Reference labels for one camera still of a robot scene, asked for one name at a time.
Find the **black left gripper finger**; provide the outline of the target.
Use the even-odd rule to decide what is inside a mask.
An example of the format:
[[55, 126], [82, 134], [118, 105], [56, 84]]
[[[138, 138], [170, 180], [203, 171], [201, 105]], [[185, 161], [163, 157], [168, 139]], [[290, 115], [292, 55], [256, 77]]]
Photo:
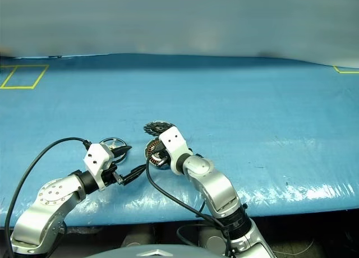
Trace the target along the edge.
[[120, 156], [126, 154], [131, 148], [132, 146], [125, 145], [125, 146], [114, 148], [111, 150], [111, 152], [115, 158], [119, 158]]
[[142, 164], [132, 169], [129, 174], [123, 176], [122, 185], [127, 185], [137, 179], [146, 170], [146, 164]]

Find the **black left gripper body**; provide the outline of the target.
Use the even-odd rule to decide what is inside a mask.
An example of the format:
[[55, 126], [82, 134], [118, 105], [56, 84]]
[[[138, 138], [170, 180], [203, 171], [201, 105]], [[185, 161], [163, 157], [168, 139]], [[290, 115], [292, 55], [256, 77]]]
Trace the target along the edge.
[[101, 178], [105, 187], [108, 187], [115, 183], [119, 185], [123, 184], [123, 176], [118, 174], [116, 170], [117, 165], [115, 163], [112, 163], [108, 169], [102, 171]]

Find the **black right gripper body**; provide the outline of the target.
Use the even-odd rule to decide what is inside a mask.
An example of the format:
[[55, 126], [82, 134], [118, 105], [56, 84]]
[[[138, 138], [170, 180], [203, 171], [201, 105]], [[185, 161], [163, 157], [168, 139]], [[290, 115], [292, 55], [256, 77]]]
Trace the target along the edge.
[[170, 157], [163, 144], [154, 146], [155, 165], [159, 169], [167, 169], [170, 165]]

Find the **round motor housing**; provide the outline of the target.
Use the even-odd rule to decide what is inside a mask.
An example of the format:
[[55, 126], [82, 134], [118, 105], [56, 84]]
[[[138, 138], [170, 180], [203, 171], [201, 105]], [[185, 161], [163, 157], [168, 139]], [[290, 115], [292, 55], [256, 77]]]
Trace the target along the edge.
[[[154, 150], [154, 146], [156, 146], [157, 144], [159, 144], [159, 139], [158, 138], [155, 138], [155, 139], [153, 139], [153, 140], [151, 140], [151, 141], [149, 141], [147, 143], [146, 148], [144, 150], [145, 158], [147, 158], [152, 153], [152, 151]], [[154, 154], [152, 154], [151, 157], [150, 157], [149, 163], [156, 167], [154, 162], [155, 162]]]

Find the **grey rounded shape under table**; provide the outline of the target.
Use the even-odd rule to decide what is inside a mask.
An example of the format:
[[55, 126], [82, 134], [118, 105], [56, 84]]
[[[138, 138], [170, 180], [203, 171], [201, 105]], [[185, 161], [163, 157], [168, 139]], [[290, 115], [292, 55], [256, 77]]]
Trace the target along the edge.
[[121, 247], [144, 245], [147, 241], [148, 236], [145, 233], [129, 233], [125, 236]]
[[221, 231], [212, 227], [199, 228], [199, 246], [218, 255], [224, 255], [226, 248]]

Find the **blue plastic table cover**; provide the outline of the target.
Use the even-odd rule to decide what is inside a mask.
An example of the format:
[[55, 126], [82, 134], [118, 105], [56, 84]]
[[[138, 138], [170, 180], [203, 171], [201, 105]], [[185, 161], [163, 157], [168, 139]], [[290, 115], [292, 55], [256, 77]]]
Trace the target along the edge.
[[118, 54], [0, 60], [0, 227], [24, 171], [15, 222], [40, 187], [84, 169], [79, 138], [132, 146], [151, 121], [231, 180], [250, 216], [359, 208], [359, 68], [272, 58]]

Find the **grey robot torso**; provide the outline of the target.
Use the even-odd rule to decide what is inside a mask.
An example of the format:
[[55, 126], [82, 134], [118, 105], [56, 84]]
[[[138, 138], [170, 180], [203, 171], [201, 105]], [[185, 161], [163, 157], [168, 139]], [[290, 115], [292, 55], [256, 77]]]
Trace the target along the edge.
[[187, 245], [134, 245], [121, 247], [86, 258], [226, 258], [204, 248]]

